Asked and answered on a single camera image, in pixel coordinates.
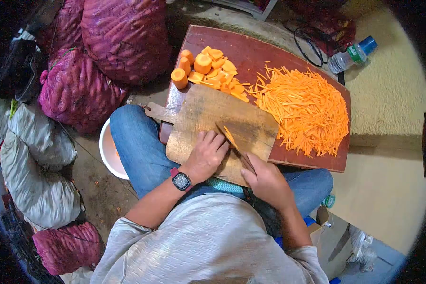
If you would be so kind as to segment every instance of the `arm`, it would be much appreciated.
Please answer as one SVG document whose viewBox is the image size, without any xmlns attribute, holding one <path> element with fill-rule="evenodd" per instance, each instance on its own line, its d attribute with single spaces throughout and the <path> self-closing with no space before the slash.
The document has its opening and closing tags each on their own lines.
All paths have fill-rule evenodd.
<svg viewBox="0 0 426 284">
<path fill-rule="evenodd" d="M 284 249 L 297 249 L 312 245 L 307 226 L 295 204 L 293 192 L 279 169 L 262 161 L 252 153 L 246 153 L 256 174 L 242 169 L 242 175 L 255 196 L 279 211 L 282 217 Z"/>
<path fill-rule="evenodd" d="M 224 136 L 214 131 L 202 131 L 187 161 L 178 168 L 191 180 L 192 185 L 204 182 L 216 172 L 229 148 Z M 176 203 L 185 195 L 172 183 L 170 176 L 139 200 L 126 214 L 126 218 L 143 227 L 157 228 Z"/>
</svg>

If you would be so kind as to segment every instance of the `purple mesh sack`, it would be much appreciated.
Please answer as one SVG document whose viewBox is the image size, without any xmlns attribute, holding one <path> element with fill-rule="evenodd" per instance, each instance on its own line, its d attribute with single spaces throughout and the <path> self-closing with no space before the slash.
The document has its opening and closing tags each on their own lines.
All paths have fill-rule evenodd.
<svg viewBox="0 0 426 284">
<path fill-rule="evenodd" d="M 80 21 L 84 11 L 84 0 L 65 0 L 63 7 L 58 11 L 51 25 L 38 32 L 36 43 L 46 53 L 57 53 L 60 49 L 71 47 L 83 47 L 82 30 Z"/>
<path fill-rule="evenodd" d="M 99 234 L 89 222 L 39 231 L 33 235 L 33 242 L 51 275 L 63 275 L 81 266 L 96 265 L 100 259 Z"/>
<path fill-rule="evenodd" d="M 79 48 L 59 50 L 40 81 L 43 112 L 80 133 L 101 127 L 126 95 Z"/>
<path fill-rule="evenodd" d="M 85 0 L 85 49 L 113 81 L 146 83 L 169 67 L 165 16 L 165 0 Z"/>
</svg>

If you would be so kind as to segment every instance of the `shirt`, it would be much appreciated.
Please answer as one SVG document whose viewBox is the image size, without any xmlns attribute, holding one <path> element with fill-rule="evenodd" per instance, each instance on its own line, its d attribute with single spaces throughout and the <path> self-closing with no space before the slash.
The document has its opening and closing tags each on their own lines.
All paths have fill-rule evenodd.
<svg viewBox="0 0 426 284">
<path fill-rule="evenodd" d="M 151 230 L 120 218 L 91 283 L 328 283 L 315 246 L 286 254 L 245 201 L 205 194 Z"/>
</svg>

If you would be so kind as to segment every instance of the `cutting board handle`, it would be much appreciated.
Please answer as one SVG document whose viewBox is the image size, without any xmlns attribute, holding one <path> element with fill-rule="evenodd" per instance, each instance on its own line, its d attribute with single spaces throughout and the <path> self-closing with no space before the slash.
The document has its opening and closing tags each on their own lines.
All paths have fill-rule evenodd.
<svg viewBox="0 0 426 284">
<path fill-rule="evenodd" d="M 173 110 L 166 109 L 164 106 L 157 105 L 155 103 L 148 103 L 147 106 L 151 109 L 145 109 L 145 114 L 148 117 L 153 117 L 172 124 L 178 121 L 178 113 Z"/>
</svg>

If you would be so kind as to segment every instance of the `knife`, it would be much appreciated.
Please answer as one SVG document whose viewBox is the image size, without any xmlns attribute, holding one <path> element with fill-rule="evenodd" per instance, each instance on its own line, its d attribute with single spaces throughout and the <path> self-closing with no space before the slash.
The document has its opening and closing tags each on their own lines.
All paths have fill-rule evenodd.
<svg viewBox="0 0 426 284">
<path fill-rule="evenodd" d="M 246 155 L 245 152 L 242 152 L 240 148 L 238 147 L 237 143 L 233 139 L 232 134 L 228 131 L 228 128 L 220 123 L 215 123 L 218 127 L 219 131 L 226 137 L 226 139 L 230 142 L 231 145 L 235 148 L 235 150 L 238 153 L 238 157 L 240 158 L 240 161 L 243 163 L 245 168 L 249 169 L 253 174 L 256 174 L 256 170 L 253 167 L 253 164 L 248 158 L 248 155 Z"/>
</svg>

